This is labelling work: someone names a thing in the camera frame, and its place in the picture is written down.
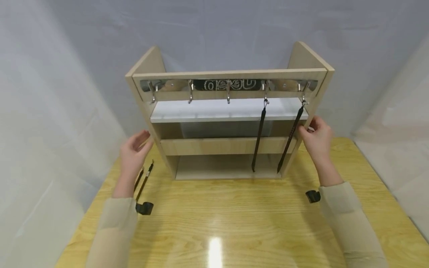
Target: beige sleeve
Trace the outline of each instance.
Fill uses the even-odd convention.
[[[334,232],[348,268],[388,267],[380,243],[348,182],[320,187],[320,209]]]
[[[89,250],[86,267],[127,267],[131,239],[137,225],[133,198],[107,199]]]

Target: black strap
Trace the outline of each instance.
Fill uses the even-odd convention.
[[[140,171],[139,177],[137,178],[136,183],[134,184],[134,191],[136,191],[137,185],[140,182],[140,179],[142,178],[143,172],[145,172],[145,168],[143,167],[142,171]]]
[[[301,106],[298,110],[298,114],[295,118],[295,122],[293,123],[292,129],[290,130],[289,138],[287,139],[286,147],[284,148],[283,154],[281,155],[280,162],[278,162],[277,173],[279,173],[281,166],[283,165],[284,157],[286,156],[287,150],[289,149],[290,142],[292,141],[292,137],[295,133],[296,127],[298,126],[298,122],[301,118],[301,115],[304,111],[304,105]]]
[[[268,101],[264,100],[264,109],[262,110],[261,120],[259,122],[258,138],[256,139],[255,152],[253,153],[253,160],[252,160],[252,171],[253,172],[255,172],[256,155],[258,155],[259,141],[261,140],[262,127],[264,125],[264,119],[265,119],[267,104],[268,104]]]
[[[148,170],[148,172],[146,173],[146,177],[145,177],[145,179],[143,180],[142,186],[140,187],[139,193],[137,194],[136,202],[138,202],[138,201],[139,201],[140,195],[142,194],[143,188],[145,187],[145,184],[146,184],[146,182],[147,182],[147,180],[148,180],[148,178],[149,178],[149,175],[151,174],[151,171],[152,171],[152,168],[153,168],[153,167],[154,167],[154,161],[152,160],[152,164],[151,164],[151,166],[149,167],[149,170]]]

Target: white shelf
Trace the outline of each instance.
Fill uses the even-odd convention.
[[[265,120],[294,120],[301,108],[298,98],[271,98]],[[152,123],[258,121],[263,109],[262,99],[226,99],[160,101],[151,115]],[[304,109],[301,119],[307,119]]]

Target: black clip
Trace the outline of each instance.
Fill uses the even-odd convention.
[[[317,203],[320,201],[320,192],[316,190],[310,190],[305,193],[310,203]]]
[[[136,211],[141,215],[150,215],[152,213],[153,208],[154,208],[154,204],[150,202],[144,202],[143,204],[136,204]]]

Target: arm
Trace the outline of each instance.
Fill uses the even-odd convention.
[[[130,242],[137,225],[134,181],[153,146],[149,137],[147,131],[142,131],[121,147],[121,175],[112,198],[104,204],[86,267],[127,267]]]
[[[330,127],[318,116],[310,126],[299,127],[320,181],[320,209],[331,226],[349,268],[388,267],[380,243],[351,185],[344,182],[329,157]]]

